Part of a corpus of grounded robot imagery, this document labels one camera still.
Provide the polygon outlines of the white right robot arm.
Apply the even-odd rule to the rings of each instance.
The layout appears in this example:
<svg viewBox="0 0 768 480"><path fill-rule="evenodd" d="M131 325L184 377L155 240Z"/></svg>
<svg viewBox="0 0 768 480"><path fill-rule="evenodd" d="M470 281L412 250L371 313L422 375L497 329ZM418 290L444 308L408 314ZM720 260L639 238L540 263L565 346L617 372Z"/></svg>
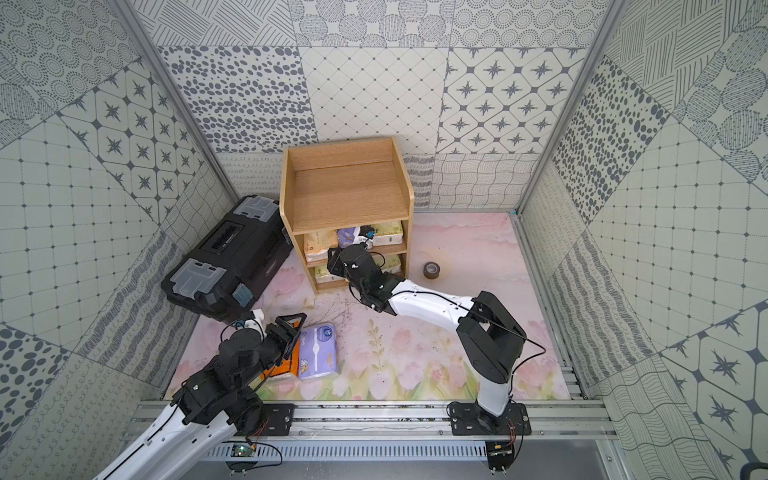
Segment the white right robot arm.
<svg viewBox="0 0 768 480"><path fill-rule="evenodd" d="M358 301L393 316L405 316L457 334L465 356L480 376L477 405L499 418L510 403L513 370L527 334L492 293L457 296L417 285L386 272L361 244L328 251L328 271L344 278Z"/></svg>

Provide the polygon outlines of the orange tissue pack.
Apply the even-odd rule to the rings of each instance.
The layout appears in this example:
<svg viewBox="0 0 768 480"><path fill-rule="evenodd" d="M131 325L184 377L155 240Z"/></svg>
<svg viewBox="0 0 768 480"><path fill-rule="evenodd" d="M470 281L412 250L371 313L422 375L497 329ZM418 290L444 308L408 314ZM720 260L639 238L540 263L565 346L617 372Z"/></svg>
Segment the orange tissue pack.
<svg viewBox="0 0 768 480"><path fill-rule="evenodd" d="M293 350L287 359L283 359L279 365L273 366L270 369L265 370L261 376L261 380L268 378L283 377L286 375L292 375L297 377L299 374L300 365L300 342L297 341Z"/></svg>

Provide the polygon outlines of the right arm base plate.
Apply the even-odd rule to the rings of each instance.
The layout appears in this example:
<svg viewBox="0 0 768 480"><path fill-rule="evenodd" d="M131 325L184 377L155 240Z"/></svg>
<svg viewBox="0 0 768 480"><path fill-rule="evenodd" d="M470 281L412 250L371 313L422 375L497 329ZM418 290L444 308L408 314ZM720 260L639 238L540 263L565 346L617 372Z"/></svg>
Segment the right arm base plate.
<svg viewBox="0 0 768 480"><path fill-rule="evenodd" d="M526 407L510 400L500 416L493 416L477 403L450 402L446 407L454 436L531 435Z"/></svg>

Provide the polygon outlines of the yellow-orange tissue pack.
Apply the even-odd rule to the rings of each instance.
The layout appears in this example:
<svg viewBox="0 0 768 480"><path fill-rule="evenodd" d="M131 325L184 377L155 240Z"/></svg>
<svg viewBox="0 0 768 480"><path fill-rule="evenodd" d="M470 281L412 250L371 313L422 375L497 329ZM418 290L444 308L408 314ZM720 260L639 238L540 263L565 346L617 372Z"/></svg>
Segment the yellow-orange tissue pack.
<svg viewBox="0 0 768 480"><path fill-rule="evenodd" d="M338 247L338 232L335 229L322 230L304 235L303 250L308 262L326 260L328 252Z"/></svg>

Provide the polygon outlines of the small purple tissue pack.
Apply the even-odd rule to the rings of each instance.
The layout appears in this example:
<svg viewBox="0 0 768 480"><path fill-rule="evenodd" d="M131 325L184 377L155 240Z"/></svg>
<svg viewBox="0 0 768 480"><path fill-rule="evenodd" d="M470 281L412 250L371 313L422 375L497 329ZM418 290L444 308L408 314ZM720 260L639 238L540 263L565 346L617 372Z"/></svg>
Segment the small purple tissue pack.
<svg viewBox="0 0 768 480"><path fill-rule="evenodd" d="M364 243L365 239L360 234L360 227L349 227L337 230L338 246L347 248L351 245Z"/></svg>

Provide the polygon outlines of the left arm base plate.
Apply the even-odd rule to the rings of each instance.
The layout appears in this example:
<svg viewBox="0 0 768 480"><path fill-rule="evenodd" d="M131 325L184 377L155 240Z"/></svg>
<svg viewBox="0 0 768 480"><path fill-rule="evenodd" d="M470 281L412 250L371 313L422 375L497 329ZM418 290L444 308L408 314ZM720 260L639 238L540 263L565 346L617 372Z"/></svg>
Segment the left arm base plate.
<svg viewBox="0 0 768 480"><path fill-rule="evenodd" d="M292 403L267 403L249 407L238 426L246 437L276 436L290 434L296 405Z"/></svg>

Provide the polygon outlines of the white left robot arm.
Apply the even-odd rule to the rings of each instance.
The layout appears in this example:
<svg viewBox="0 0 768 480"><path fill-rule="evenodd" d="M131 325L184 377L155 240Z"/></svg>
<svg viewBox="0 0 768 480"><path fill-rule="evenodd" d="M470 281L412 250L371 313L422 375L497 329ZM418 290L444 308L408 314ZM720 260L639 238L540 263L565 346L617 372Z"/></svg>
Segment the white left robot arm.
<svg viewBox="0 0 768 480"><path fill-rule="evenodd" d="M241 434L249 446L262 434L290 433L296 406L266 403L254 381L289 360L307 319L278 316L265 327L244 322L218 354L184 381L152 424L98 479L178 479L214 447Z"/></svg>

